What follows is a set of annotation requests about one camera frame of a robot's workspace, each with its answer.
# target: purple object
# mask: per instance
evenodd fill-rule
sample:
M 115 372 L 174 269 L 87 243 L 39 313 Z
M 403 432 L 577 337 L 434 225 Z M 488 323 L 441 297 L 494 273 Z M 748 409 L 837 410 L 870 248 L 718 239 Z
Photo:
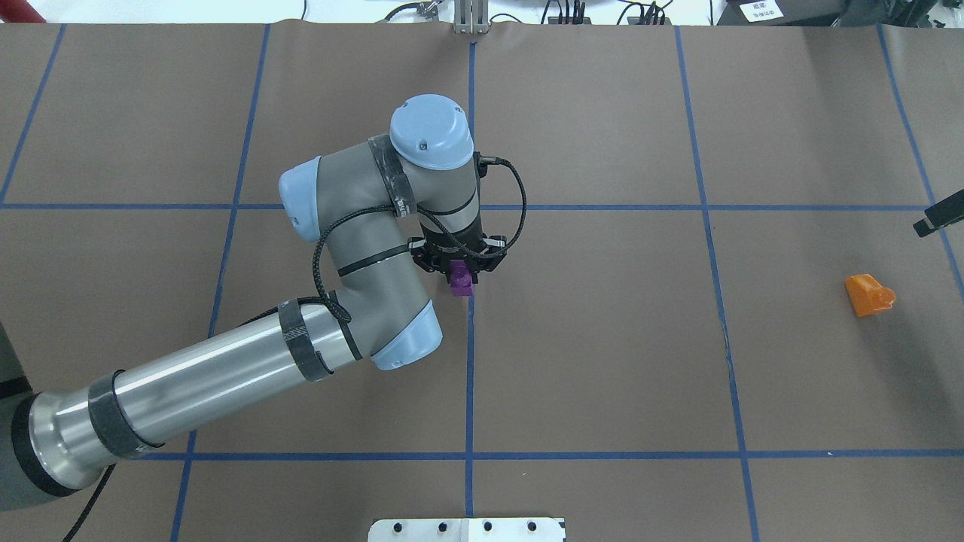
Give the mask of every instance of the purple object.
M 472 289 L 472 274 L 463 259 L 453 259 L 448 262 L 448 270 L 448 286 L 452 288 L 452 295 L 471 297 L 475 294 Z

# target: orange block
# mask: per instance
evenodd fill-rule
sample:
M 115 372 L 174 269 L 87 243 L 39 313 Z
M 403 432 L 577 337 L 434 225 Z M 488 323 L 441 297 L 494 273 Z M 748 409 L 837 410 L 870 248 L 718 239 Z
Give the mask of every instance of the orange block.
M 897 297 L 890 288 L 885 288 L 870 275 L 847 277 L 843 284 L 850 294 L 850 303 L 858 316 L 870 316 L 884 312 L 894 306 Z

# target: blue joint cover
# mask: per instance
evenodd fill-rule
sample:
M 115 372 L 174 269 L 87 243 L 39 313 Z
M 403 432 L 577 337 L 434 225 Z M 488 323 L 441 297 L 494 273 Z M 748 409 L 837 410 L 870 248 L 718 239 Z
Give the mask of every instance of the blue joint cover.
M 399 154 L 428 170 L 460 168 L 475 151 L 466 112 L 442 95 L 409 98 L 391 115 L 388 135 Z
M 288 213 L 291 226 L 298 235 L 308 242 L 316 242 L 321 237 L 318 227 L 318 161 L 315 156 L 304 164 L 295 166 L 281 174 L 278 191 L 281 203 Z
M 381 370 L 406 366 L 428 356 L 442 344 L 442 328 L 435 316 L 432 300 L 384 348 L 371 359 Z

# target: white bracket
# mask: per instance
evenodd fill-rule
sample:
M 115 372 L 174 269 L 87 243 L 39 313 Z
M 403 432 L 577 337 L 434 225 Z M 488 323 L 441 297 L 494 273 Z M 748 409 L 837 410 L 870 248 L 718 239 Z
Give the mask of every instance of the white bracket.
M 379 520 L 368 542 L 566 542 L 561 518 Z
M 455 0 L 455 33 L 489 32 L 489 0 Z

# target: red object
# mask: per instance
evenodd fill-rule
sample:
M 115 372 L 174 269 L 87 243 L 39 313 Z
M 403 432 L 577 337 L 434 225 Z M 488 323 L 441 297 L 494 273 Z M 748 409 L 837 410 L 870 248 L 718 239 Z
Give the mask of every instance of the red object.
M 0 0 L 0 19 L 4 22 L 47 22 L 27 0 Z

